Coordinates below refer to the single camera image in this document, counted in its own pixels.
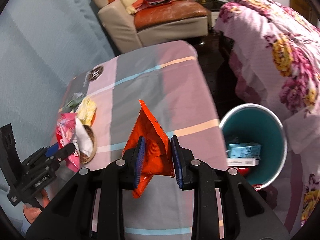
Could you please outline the person's left hand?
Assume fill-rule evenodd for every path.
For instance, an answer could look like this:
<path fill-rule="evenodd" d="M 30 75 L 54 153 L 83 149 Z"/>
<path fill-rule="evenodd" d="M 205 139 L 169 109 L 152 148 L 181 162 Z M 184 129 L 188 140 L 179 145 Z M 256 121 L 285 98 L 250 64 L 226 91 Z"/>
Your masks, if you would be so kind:
<path fill-rule="evenodd" d="M 41 190 L 41 195 L 43 208 L 45 208 L 50 203 L 50 199 L 45 189 Z M 42 210 L 38 207 L 27 207 L 26 205 L 23 205 L 24 216 L 30 224 L 33 224 L 33 222 L 40 215 L 41 212 Z"/>

